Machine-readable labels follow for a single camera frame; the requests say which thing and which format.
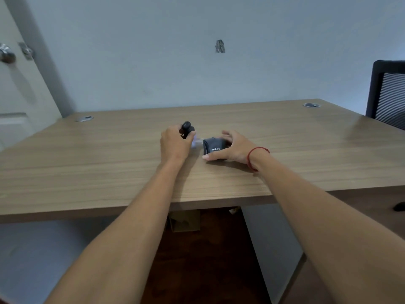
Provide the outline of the person's left forearm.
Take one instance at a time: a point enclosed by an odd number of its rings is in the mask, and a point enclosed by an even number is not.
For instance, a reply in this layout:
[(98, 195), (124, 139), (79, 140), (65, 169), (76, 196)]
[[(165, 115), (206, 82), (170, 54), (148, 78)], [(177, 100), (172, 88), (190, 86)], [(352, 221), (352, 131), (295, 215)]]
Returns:
[(44, 304), (139, 304), (161, 241), (176, 177), (172, 156), (129, 206), (80, 254)]

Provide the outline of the white door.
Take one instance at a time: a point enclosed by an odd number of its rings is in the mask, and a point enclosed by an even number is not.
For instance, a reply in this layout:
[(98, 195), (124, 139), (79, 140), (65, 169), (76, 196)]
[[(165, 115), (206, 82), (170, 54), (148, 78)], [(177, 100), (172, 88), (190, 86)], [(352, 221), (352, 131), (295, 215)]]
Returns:
[(0, 61), (0, 152), (62, 118), (34, 60), (27, 60), (24, 42), (6, 2), (0, 0), (0, 42), (16, 55), (16, 62)]

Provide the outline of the cardboard box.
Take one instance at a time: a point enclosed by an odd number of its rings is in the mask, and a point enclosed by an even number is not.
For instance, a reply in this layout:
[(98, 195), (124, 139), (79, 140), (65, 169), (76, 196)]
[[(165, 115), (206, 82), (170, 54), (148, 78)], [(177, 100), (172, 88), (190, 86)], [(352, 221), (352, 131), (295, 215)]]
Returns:
[(168, 218), (172, 232), (200, 231), (199, 209), (169, 212)]

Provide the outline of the black mesh office chair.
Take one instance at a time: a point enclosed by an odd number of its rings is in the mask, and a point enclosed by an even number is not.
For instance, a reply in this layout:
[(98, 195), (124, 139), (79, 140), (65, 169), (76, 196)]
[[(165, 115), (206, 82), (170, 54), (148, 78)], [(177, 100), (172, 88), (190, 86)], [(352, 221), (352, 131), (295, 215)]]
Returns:
[(405, 60), (373, 63), (365, 115), (405, 130)]

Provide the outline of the person's right forearm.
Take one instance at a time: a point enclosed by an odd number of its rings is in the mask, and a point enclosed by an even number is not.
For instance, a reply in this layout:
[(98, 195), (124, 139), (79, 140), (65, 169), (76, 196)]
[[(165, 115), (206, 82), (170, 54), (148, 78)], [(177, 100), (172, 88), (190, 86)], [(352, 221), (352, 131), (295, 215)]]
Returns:
[(338, 304), (405, 304), (405, 240), (304, 180), (264, 148), (248, 154)]

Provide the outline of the silver door knob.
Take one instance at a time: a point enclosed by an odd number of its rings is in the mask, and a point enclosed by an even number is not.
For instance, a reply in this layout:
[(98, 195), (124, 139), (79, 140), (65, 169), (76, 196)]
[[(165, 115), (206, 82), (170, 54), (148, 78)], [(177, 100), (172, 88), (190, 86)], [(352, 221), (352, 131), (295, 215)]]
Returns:
[(6, 64), (16, 62), (16, 55), (9, 46), (0, 42), (0, 61)]

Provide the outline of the person's right hand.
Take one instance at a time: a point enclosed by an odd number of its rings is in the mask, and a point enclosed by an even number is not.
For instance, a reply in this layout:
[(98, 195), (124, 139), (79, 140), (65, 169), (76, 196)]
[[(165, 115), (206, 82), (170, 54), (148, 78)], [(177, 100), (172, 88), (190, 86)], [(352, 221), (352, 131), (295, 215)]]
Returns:
[(229, 158), (227, 160), (247, 164), (248, 154), (251, 150), (256, 148), (257, 145), (235, 130), (223, 130), (221, 133), (221, 137), (223, 138), (232, 138), (231, 146), (224, 149), (229, 150)]

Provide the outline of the silver door latch plate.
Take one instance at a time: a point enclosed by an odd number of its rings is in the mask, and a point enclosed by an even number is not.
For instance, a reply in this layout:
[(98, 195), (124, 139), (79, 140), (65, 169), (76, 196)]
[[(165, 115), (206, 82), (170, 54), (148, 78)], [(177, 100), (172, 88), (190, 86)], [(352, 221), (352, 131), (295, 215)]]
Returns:
[(18, 45), (27, 60), (34, 59), (34, 51), (24, 42), (18, 42)]

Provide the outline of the dark grey fabric pouch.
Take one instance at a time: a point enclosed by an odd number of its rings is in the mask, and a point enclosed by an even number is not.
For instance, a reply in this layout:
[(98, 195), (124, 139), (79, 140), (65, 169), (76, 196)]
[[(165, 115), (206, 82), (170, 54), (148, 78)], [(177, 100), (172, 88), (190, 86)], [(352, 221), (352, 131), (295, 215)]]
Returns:
[(232, 144), (231, 137), (227, 138), (211, 137), (203, 139), (202, 141), (203, 155), (227, 149), (231, 146), (231, 144)]

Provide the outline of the white desk leg panel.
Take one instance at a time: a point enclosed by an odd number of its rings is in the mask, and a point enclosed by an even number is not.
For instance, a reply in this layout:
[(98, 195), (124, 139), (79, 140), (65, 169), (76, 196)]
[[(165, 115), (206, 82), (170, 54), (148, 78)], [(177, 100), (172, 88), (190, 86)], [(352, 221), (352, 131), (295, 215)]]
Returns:
[(301, 259), (301, 245), (278, 204), (241, 209), (269, 297), (278, 304)]

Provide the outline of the person's left hand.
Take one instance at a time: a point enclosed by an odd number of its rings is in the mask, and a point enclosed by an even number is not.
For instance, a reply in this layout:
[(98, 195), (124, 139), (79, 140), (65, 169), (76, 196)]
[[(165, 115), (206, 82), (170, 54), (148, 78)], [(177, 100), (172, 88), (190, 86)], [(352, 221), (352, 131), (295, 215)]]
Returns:
[(181, 135), (181, 125), (171, 125), (161, 133), (160, 155), (162, 164), (171, 164), (181, 168), (187, 159), (195, 131), (191, 131), (186, 138)]

